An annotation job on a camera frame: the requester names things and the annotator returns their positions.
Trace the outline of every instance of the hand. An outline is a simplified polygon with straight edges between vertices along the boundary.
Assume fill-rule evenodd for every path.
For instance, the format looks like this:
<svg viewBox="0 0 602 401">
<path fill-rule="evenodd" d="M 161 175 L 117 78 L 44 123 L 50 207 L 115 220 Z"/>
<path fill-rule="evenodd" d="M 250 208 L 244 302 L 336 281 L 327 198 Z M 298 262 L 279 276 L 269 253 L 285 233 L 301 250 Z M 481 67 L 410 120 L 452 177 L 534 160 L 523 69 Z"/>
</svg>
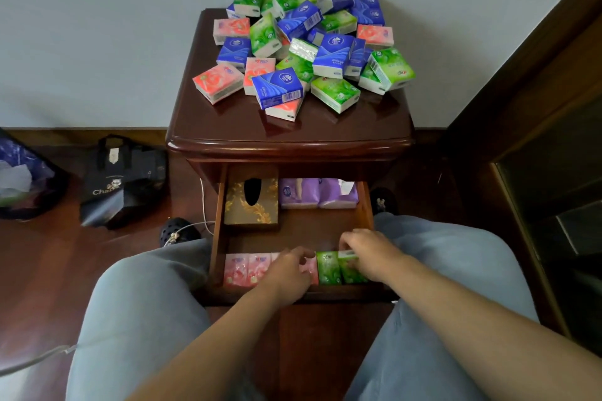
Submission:
<svg viewBox="0 0 602 401">
<path fill-rule="evenodd" d="M 358 260 L 350 263 L 371 281 L 389 284 L 389 273 L 406 255 L 381 232 L 356 228 L 341 235 L 339 251 L 353 249 Z"/>
<path fill-rule="evenodd" d="M 302 273 L 299 265 L 314 257 L 315 252 L 304 247 L 296 247 L 292 251 L 284 249 L 255 288 L 267 289 L 274 294 L 278 307 L 295 303 L 311 285 L 311 275 Z"/>
</svg>

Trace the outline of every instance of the person's right arm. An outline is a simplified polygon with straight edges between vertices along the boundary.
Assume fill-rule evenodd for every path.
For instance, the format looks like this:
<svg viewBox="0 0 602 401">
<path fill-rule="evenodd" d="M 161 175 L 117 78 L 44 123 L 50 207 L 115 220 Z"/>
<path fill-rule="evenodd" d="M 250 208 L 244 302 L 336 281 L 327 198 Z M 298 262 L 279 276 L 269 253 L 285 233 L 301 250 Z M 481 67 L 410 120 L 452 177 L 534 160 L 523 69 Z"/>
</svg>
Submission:
<svg viewBox="0 0 602 401">
<path fill-rule="evenodd" d="M 385 236 L 341 236 L 357 268 L 390 286 L 440 337 L 493 399 L 600 399 L 602 360 L 572 341 L 508 310 L 403 254 Z"/>
</svg>

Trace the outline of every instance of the leg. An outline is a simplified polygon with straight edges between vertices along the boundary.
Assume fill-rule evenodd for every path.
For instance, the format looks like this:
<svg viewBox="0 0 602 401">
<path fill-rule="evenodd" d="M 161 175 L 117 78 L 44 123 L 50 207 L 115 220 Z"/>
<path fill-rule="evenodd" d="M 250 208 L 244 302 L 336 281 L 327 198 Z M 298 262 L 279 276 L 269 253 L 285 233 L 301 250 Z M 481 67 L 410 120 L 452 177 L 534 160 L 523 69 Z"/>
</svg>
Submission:
<svg viewBox="0 0 602 401">
<path fill-rule="evenodd" d="M 484 230 L 410 216 L 374 216 L 405 253 L 485 297 L 537 321 L 510 248 Z M 437 335 L 402 300 L 383 325 L 346 399 L 486 399 Z"/>
<path fill-rule="evenodd" d="M 122 400 L 210 326 L 190 294 L 210 254 L 195 240 L 125 258 L 98 280 L 73 356 L 67 400 Z"/>
</svg>

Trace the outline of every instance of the person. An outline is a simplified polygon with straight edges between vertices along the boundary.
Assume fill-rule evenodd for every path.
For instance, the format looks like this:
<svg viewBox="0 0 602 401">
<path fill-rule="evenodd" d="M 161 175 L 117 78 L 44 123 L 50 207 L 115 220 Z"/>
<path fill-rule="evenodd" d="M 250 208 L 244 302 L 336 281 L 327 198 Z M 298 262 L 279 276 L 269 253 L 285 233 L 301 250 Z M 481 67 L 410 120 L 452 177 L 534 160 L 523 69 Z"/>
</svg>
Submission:
<svg viewBox="0 0 602 401">
<path fill-rule="evenodd" d="M 509 247 L 484 230 L 379 213 L 378 231 L 343 233 L 356 267 L 400 297 L 348 400 L 598 399 L 597 356 L 538 323 Z M 209 243 L 126 258 L 99 279 L 75 351 L 68 400 L 262 399 L 243 366 L 270 317 L 310 285 L 285 249 L 259 284 L 211 325 L 190 293 Z"/>
</svg>

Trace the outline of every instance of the person's left arm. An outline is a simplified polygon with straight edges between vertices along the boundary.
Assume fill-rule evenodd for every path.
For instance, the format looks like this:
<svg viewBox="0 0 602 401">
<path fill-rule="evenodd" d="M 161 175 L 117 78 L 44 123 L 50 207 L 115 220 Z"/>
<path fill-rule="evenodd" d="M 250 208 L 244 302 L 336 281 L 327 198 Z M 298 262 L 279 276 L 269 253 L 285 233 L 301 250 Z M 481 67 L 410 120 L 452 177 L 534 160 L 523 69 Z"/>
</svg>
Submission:
<svg viewBox="0 0 602 401">
<path fill-rule="evenodd" d="M 303 247 L 282 251 L 253 290 L 128 400 L 224 398 L 272 315 L 309 288 L 311 276 L 300 272 L 298 266 L 314 255 Z"/>
</svg>

